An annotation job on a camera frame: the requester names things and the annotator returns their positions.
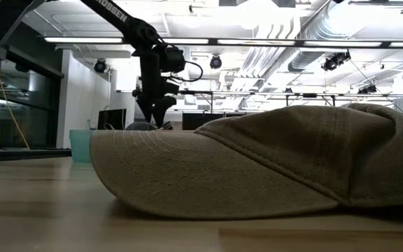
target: desk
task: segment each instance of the desk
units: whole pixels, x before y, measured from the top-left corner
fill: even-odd
[[[186,221],[117,201],[90,164],[0,162],[1,251],[403,251],[403,213]]]

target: ductwork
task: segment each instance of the ductwork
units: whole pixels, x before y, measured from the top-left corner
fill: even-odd
[[[341,4],[333,1],[319,12],[311,24],[300,33],[299,39],[330,40],[349,39],[360,31],[367,21],[358,18],[355,8],[348,5],[349,0]],[[286,48],[278,61],[265,74],[268,79],[275,71],[303,72],[307,66],[322,57],[326,52],[301,51],[299,48]]]

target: baseball cap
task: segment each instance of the baseball cap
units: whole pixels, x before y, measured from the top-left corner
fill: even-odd
[[[265,218],[403,204],[403,114],[291,106],[194,132],[97,131],[92,163],[126,204],[158,216]]]

